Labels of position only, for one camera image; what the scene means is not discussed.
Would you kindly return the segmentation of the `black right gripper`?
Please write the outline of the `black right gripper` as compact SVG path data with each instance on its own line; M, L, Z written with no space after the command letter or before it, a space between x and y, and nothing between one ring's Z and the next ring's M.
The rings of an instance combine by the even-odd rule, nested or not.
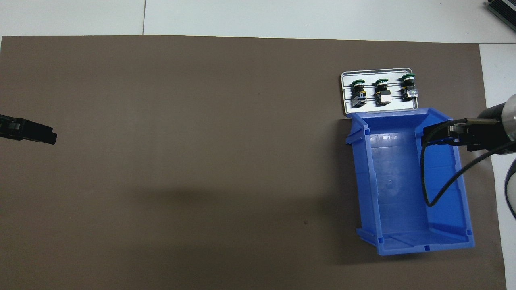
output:
M495 119L496 123L461 125L461 142L469 152L493 150L496 147L515 141L515 105L498 104L483 110L478 118ZM459 121L444 121L423 129L423 145L459 146L456 135L450 132Z

